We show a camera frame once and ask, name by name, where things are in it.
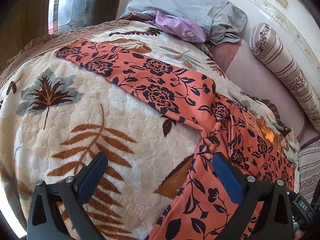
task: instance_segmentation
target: silver bolt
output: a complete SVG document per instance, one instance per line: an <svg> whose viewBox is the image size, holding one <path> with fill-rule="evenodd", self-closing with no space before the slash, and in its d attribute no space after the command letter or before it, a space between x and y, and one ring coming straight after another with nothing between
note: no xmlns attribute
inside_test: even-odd
<svg viewBox="0 0 320 240"><path fill-rule="evenodd" d="M42 179L38 179L37 182L36 182L36 185L37 186L40 186L44 181Z"/></svg>
<svg viewBox="0 0 320 240"><path fill-rule="evenodd" d="M256 181L256 179L255 179L254 176L248 176L248 177L247 177L247 180L248 180L249 182L255 182L255 181Z"/></svg>
<svg viewBox="0 0 320 240"><path fill-rule="evenodd" d="M280 180L280 179L277 180L277 184L278 184L279 186L283 186L283 185L284 185L283 181Z"/></svg>
<svg viewBox="0 0 320 240"><path fill-rule="evenodd" d="M66 177L65 181L66 181L66 183L73 182L73 176Z"/></svg>

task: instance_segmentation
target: orange garment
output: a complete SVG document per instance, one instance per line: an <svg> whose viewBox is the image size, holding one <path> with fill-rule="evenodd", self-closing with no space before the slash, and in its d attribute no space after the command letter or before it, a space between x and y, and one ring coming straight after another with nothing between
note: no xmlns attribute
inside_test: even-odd
<svg viewBox="0 0 320 240"><path fill-rule="evenodd" d="M244 174L270 183L282 179L293 188L295 165L282 148L264 138L246 106L216 93L215 82L207 76L85 39L59 49L55 56L103 75L167 117L200 132L187 178L147 239L213 240L223 230L238 205L231 202L213 170L216 152ZM258 203L242 239L250 235L261 207Z"/></svg>

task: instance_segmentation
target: brown ruffled edge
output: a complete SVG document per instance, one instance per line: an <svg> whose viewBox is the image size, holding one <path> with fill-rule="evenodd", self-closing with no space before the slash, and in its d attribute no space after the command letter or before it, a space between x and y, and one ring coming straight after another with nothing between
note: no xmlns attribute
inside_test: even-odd
<svg viewBox="0 0 320 240"><path fill-rule="evenodd" d="M9 80L11 76L13 76L13 74L22 66L23 63L36 57L38 54L44 53L65 43L70 43L79 38L85 38L105 32L107 30L128 26L130 23L132 23L132 21L120 19L95 26L78 28L66 34L49 34L43 36L42 38L39 37L32 40L25 46L24 50L22 49L16 56L8 60L6 69L0 75L0 88Z"/></svg>

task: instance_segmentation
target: purple cloth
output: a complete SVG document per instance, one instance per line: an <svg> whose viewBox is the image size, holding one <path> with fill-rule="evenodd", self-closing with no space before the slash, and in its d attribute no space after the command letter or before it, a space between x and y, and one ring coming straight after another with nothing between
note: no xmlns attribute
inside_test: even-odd
<svg viewBox="0 0 320 240"><path fill-rule="evenodd" d="M156 26L165 33L176 35L184 41L203 43L207 39L204 30L188 19L163 15L159 11L134 11L133 14L145 20L145 23Z"/></svg>

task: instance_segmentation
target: quilted bedspread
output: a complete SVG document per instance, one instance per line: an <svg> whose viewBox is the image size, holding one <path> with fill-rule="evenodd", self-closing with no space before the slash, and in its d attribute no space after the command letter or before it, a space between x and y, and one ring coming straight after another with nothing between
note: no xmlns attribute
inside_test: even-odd
<svg viewBox="0 0 320 240"><path fill-rule="evenodd" d="M247 120L247 124L297 164L294 134L282 136L274 114L244 94L214 59L192 44L135 21L87 39L210 77L217 93L257 117L257 122ZM200 135L103 76L54 57L61 47L25 62L0 88L0 176L8 201L26 226L38 179L47 184L62 181L77 174L98 151L108 152L109 167L84 208L105 237L143 239L184 183ZM149 79L162 82L158 76ZM287 179L299 189L298 179ZM77 238L62 205L60 210L70 234Z"/></svg>

